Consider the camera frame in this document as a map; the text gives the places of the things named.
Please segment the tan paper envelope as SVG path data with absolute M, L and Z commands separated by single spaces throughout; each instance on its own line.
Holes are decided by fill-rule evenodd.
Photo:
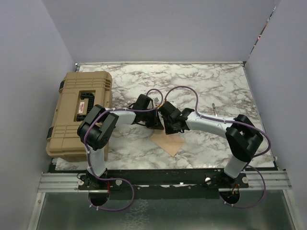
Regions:
M 175 157 L 181 147 L 185 144 L 185 139 L 181 135 L 167 135 L 162 130 L 154 131 L 150 139 L 172 157 Z

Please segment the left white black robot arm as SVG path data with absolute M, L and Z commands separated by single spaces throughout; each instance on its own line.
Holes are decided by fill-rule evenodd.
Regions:
M 154 101 L 140 94 L 136 102 L 122 109 L 108 109 L 95 105 L 77 130 L 84 144 L 87 156 L 87 171 L 91 174 L 89 183 L 95 189 L 105 186 L 105 147 L 116 127 L 122 125 L 144 125 L 147 128 L 163 130 Z

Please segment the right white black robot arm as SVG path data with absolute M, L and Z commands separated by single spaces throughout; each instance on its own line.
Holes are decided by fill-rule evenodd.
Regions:
M 185 130 L 197 130 L 227 140 L 233 156 L 220 176 L 221 184 L 225 187 L 232 187 L 237 183 L 239 174 L 251 162 L 263 142 L 260 130 L 255 128 L 245 115 L 239 114 L 233 119 L 201 115 L 190 108 L 180 111 L 170 102 L 164 103 L 158 112 L 163 118 L 167 135 L 183 133 Z

